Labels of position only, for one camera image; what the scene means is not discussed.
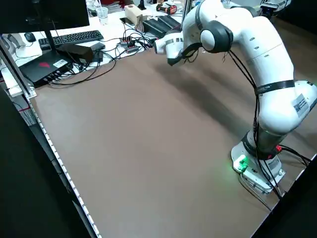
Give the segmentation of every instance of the green light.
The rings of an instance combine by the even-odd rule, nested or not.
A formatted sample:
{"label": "green light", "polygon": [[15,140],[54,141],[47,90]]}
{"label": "green light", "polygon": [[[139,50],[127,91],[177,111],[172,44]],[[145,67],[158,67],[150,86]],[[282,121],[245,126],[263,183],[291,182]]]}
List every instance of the green light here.
{"label": "green light", "polygon": [[248,167],[248,158],[245,155],[240,155],[239,158],[233,163],[233,167],[244,172]]}

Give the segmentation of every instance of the plastic cup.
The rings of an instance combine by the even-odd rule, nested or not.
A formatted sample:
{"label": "plastic cup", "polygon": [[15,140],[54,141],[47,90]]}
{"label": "plastic cup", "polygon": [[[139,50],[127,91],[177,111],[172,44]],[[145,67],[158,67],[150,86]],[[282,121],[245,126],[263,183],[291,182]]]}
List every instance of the plastic cup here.
{"label": "plastic cup", "polygon": [[106,25],[108,23],[108,8],[102,6],[96,8],[96,13],[99,18],[101,25]]}

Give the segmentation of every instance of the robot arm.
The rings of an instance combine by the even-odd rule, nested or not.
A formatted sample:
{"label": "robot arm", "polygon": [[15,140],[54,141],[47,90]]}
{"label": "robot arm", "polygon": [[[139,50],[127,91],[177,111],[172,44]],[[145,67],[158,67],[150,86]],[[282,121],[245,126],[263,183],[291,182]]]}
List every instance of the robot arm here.
{"label": "robot arm", "polygon": [[[294,66],[278,32],[267,18],[255,17],[249,9],[225,9],[220,0],[205,0],[186,15],[182,28],[182,32],[170,32],[155,42],[156,53],[166,54],[170,65],[184,62],[200,47],[210,53],[227,52],[232,45],[240,47],[260,99],[259,157],[278,182],[284,173],[272,151],[314,107],[317,87],[294,81]],[[244,172],[237,161],[241,156],[248,158],[249,167],[243,174],[268,192],[271,188],[259,169],[256,152],[251,128],[231,151],[233,167]]]}

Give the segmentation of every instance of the power adapter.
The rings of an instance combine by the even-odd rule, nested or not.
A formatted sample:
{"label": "power adapter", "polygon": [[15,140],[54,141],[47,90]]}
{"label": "power adapter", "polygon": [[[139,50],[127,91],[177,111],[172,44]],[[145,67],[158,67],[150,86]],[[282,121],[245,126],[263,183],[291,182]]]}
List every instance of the power adapter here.
{"label": "power adapter", "polygon": [[61,55],[69,58],[72,61],[75,61],[75,63],[91,63],[94,58],[93,50],[86,46],[63,44],[56,50]]}

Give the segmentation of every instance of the black keyboard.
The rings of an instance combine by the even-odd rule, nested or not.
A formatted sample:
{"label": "black keyboard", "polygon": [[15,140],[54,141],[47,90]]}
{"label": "black keyboard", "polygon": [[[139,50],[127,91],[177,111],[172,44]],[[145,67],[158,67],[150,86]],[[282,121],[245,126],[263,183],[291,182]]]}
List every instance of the black keyboard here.
{"label": "black keyboard", "polygon": [[[99,31],[86,31],[86,32],[79,32],[69,35],[64,35],[60,37],[53,37],[53,41],[56,47],[61,46],[64,43],[69,44],[79,44],[83,42],[89,41],[98,41],[102,40],[104,37]],[[47,38],[39,39],[41,50],[49,50],[50,44]]]}

